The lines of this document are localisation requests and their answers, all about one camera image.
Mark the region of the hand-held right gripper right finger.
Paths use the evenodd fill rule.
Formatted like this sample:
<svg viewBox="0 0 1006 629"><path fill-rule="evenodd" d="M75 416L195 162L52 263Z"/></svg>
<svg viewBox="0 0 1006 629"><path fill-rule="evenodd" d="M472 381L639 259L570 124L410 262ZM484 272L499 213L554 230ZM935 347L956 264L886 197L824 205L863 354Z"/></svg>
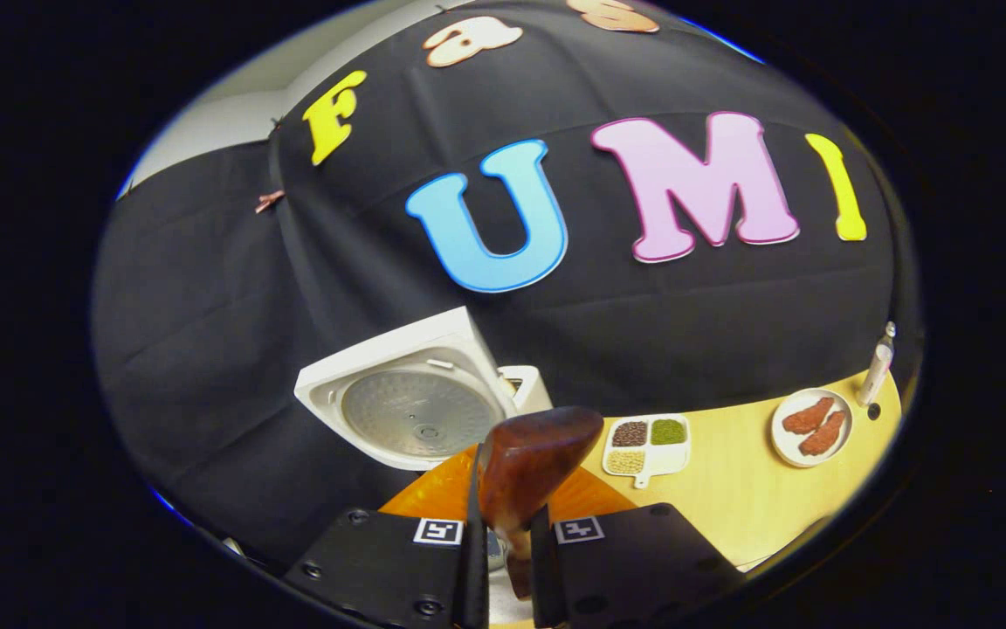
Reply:
<svg viewBox="0 0 1006 629"><path fill-rule="evenodd" d="M747 582L670 502L572 473L534 519L539 628L683 628Z"/></svg>

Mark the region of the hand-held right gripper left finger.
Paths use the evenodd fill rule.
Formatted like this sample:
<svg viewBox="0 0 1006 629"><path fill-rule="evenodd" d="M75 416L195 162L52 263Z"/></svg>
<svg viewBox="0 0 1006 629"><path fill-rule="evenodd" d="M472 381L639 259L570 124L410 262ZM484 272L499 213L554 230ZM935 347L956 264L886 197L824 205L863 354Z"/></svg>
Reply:
<svg viewBox="0 0 1006 629"><path fill-rule="evenodd" d="M487 532L472 474L478 453L472 446L454 458L470 462L450 491L465 497L463 516L343 511L285 573L287 588L334 628L486 628Z"/></svg>

